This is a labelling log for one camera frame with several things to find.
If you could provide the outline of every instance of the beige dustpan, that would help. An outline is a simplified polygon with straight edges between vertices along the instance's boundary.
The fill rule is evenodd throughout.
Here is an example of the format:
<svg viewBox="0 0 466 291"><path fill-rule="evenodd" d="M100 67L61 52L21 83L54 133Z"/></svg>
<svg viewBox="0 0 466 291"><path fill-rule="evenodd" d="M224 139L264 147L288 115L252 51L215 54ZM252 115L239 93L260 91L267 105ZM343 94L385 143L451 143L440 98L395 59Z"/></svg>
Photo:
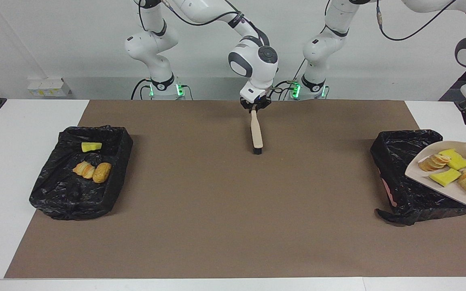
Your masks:
<svg viewBox="0 0 466 291"><path fill-rule="evenodd" d="M453 182L449 184L447 187L443 187L429 178L430 174L444 172L448 170L448 167L445 167L435 172L424 172L418 167L418 163L424 160L425 158L429 157L432 154L437 154L447 149L455 149L459 154L466 158L466 142L435 142L423 149L420 152L420 154L418 154L414 158L414 160L409 164L409 166L407 166L407 169L405 170L405 175L437 192L442 193L443 195L446 195L447 197L451 197L452 199L466 205L466 192L457 182Z"/></svg>

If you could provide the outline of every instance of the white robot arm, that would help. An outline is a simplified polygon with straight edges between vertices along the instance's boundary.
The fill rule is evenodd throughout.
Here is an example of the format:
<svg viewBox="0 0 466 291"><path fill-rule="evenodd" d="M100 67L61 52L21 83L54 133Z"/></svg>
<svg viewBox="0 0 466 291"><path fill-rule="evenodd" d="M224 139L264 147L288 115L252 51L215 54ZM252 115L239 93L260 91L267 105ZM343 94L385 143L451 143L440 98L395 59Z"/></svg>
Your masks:
<svg viewBox="0 0 466 291"><path fill-rule="evenodd" d="M331 5L325 15L325 27L318 35L310 39L303 48L303 55L307 60L307 69L299 79L299 83L302 86L300 99L316 98L321 93L326 80L327 58L343 47L353 16L357 13L360 5L369 2L377 2L377 20L379 28L382 31L382 15L379 9L379 1L331 0ZM402 2L409 9L417 13L444 11L446 9L466 13L466 0L402 0ZM383 31L382 33L388 39L403 40L393 39ZM457 44L455 58L460 65L466 68L466 38ZM461 88L461 92L466 98L466 85ZM466 123L466 105L460 107L460 110Z"/></svg>
<svg viewBox="0 0 466 291"><path fill-rule="evenodd" d="M174 13L176 11L166 0L133 1L139 6L145 31L128 38L125 42L126 50L132 58L148 66L158 94L162 91L165 91L163 95L174 94L177 86L172 85L176 80L170 63L157 54L178 43L176 33L170 26L167 27L161 16L161 4ZM229 54L228 61L235 73L248 78L240 91L241 97L249 103L257 103L272 85L278 65L277 53L269 46L267 36L226 0L174 0L174 3L197 25L220 20L240 34L242 39Z"/></svg>

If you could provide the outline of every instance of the brown table cover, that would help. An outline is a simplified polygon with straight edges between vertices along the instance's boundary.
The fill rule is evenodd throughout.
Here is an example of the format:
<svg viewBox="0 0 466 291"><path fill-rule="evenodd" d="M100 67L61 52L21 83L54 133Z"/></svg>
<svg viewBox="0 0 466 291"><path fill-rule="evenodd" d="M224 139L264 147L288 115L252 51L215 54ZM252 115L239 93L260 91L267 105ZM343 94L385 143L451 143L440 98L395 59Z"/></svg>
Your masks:
<svg viewBox="0 0 466 291"><path fill-rule="evenodd" d="M111 213L37 211L6 278L466 276L466 216L396 227L369 149L418 129L403 101L90 101L80 126L134 140Z"/></svg>

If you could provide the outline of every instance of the yellow sponge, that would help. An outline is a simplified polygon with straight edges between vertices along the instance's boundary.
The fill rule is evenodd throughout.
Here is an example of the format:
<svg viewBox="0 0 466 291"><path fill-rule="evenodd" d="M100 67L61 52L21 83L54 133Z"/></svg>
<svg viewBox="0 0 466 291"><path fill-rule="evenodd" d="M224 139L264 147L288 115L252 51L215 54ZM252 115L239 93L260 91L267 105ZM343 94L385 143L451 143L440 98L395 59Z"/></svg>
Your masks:
<svg viewBox="0 0 466 291"><path fill-rule="evenodd" d="M101 142L83 142L82 143L82 151L84 153L89 151L96 151L102 148Z"/></svg>
<svg viewBox="0 0 466 291"><path fill-rule="evenodd" d="M447 164L449 167L455 170L466 168L466 158L458 154L455 149L441 151L439 154L451 158L451 161Z"/></svg>
<svg viewBox="0 0 466 291"><path fill-rule="evenodd" d="M459 173L457 170L450 169L443 173L431 174L429 175L429 178L431 178L434 182L437 182L438 184L444 187L447 187L448 184L455 181L460 176L461 176L461 173Z"/></svg>

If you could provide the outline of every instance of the black garbage bag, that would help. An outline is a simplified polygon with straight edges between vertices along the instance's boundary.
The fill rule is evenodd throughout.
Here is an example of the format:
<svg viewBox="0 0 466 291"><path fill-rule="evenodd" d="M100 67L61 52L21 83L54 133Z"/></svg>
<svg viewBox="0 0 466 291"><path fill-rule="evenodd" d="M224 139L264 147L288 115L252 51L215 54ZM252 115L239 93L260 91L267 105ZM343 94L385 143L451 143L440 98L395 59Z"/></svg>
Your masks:
<svg viewBox="0 0 466 291"><path fill-rule="evenodd" d="M83 153L82 142L101 142L102 149ZM68 127L42 168L30 203L53 219L94 219L111 211L120 195L133 140L123 127ZM73 173L83 161L112 165L102 184Z"/></svg>
<svg viewBox="0 0 466 291"><path fill-rule="evenodd" d="M429 144L442 141L436 131L383 131L370 152L389 189L392 213L377 209L390 223L413 225L417 221L466 214L466 205L405 176L409 163Z"/></svg>

